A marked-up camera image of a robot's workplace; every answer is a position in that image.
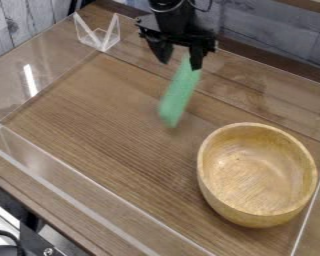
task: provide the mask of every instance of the robotic arm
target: robotic arm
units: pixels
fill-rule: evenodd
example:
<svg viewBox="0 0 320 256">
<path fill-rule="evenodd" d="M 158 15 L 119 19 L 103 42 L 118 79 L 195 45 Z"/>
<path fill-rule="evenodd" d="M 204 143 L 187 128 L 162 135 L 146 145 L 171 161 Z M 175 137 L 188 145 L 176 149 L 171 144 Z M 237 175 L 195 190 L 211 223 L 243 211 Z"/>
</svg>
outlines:
<svg viewBox="0 0 320 256">
<path fill-rule="evenodd" d="M 140 36 L 146 38 L 158 59 L 168 63 L 174 44 L 188 47 L 192 70 L 202 69 L 203 58 L 215 52 L 216 31 L 210 28 L 207 14 L 212 0 L 202 9 L 195 0 L 148 0 L 154 14 L 136 19 Z"/>
</svg>

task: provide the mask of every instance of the bowl rim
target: bowl rim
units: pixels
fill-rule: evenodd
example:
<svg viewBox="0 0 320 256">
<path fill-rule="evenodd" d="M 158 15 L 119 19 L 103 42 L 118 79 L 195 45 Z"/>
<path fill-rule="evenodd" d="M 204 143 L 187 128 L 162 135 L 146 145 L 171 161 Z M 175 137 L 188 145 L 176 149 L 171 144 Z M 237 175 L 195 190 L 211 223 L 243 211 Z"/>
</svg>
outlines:
<svg viewBox="0 0 320 256">
<path fill-rule="evenodd" d="M 206 178 L 203 177 L 203 154 L 204 154 L 204 151 L 206 151 L 206 148 L 208 146 L 210 141 L 212 140 L 212 138 L 215 136 L 218 136 L 218 134 L 220 134 L 226 130 L 230 130 L 233 128 L 242 127 L 242 126 L 243 127 L 245 126 L 247 126 L 247 127 L 253 126 L 253 127 L 265 128 L 265 129 L 269 129 L 269 130 L 271 130 L 271 131 L 274 131 L 277 133 L 281 133 L 283 136 L 286 136 L 294 142 L 294 144 L 301 148 L 303 154 L 307 157 L 307 160 L 309 160 L 309 163 L 310 163 L 310 166 L 311 166 L 311 170 L 310 170 L 311 171 L 311 182 L 310 182 L 310 187 L 309 187 L 306 195 L 295 202 L 295 204 L 293 204 L 293 205 L 290 205 L 290 206 L 287 206 L 287 207 L 285 207 L 282 209 L 271 210 L 270 213 L 263 212 L 263 210 L 247 211 L 242 207 L 231 205 L 230 203 L 224 202 L 219 198 L 219 195 L 212 192 L 212 190 L 210 188 L 210 183 L 207 182 Z M 270 125 L 266 125 L 266 124 L 253 123 L 253 122 L 242 122 L 242 123 L 234 123 L 234 124 L 226 125 L 226 126 L 220 127 L 219 129 L 216 129 L 208 135 L 208 137 L 203 141 L 203 144 L 202 144 L 200 149 L 199 149 L 199 154 L 198 154 L 198 175 L 199 175 L 199 178 L 200 178 L 206 188 L 208 189 L 210 193 L 214 195 L 215 199 L 219 202 L 222 202 L 224 205 L 227 205 L 230 208 L 233 208 L 234 210 L 237 210 L 239 212 L 243 212 L 243 213 L 246 213 L 249 215 L 253 215 L 253 216 L 263 216 L 263 217 L 285 215 L 285 214 L 289 214 L 289 213 L 297 211 L 298 209 L 303 208 L 303 206 L 307 204 L 309 200 L 311 199 L 311 197 L 314 195 L 314 192 L 315 192 L 315 189 L 317 189 L 317 182 L 318 182 L 318 170 L 317 170 L 315 161 L 314 161 L 311 153 L 307 150 L 307 148 L 303 145 L 303 143 L 291 134 L 289 134 L 287 132 L 285 132 L 279 128 L 277 128 L 274 126 L 270 126 Z"/>
</svg>

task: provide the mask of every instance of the clear plastic bracket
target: clear plastic bracket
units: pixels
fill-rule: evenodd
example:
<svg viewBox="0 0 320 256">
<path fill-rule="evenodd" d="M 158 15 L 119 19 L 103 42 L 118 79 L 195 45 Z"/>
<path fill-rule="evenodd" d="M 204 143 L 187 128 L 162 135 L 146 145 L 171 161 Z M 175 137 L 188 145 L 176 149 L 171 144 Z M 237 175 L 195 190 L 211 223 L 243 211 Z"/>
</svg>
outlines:
<svg viewBox="0 0 320 256">
<path fill-rule="evenodd" d="M 83 44 L 94 47 L 102 52 L 107 52 L 111 47 L 120 42 L 120 21 L 116 13 L 114 14 L 107 31 L 100 28 L 96 28 L 92 31 L 79 13 L 74 14 L 74 19 L 79 40 Z"/>
</svg>

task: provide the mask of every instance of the wooden bowl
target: wooden bowl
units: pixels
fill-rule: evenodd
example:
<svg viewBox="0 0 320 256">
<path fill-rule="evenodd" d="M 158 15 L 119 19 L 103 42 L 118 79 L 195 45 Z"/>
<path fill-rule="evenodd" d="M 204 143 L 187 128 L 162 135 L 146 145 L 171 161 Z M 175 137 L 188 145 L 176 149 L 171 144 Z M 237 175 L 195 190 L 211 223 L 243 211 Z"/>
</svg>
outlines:
<svg viewBox="0 0 320 256">
<path fill-rule="evenodd" d="M 290 134 L 263 124 L 239 123 L 206 139 L 198 177 L 218 213 L 242 226 L 265 228 L 302 211 L 318 173 L 306 147 Z"/>
</svg>

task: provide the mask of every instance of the green object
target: green object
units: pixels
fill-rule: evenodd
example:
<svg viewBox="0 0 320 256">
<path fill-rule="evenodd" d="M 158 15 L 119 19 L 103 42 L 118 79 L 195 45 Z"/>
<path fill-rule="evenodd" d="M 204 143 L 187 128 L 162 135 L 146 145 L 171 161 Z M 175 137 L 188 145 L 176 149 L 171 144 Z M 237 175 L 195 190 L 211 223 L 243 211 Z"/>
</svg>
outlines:
<svg viewBox="0 0 320 256">
<path fill-rule="evenodd" d="M 171 128 L 175 128 L 180 121 L 188 101 L 200 80 L 200 74 L 202 70 L 192 71 L 190 58 L 186 56 L 167 92 L 163 96 L 159 107 L 160 118 L 163 119 L 166 125 Z"/>
</svg>

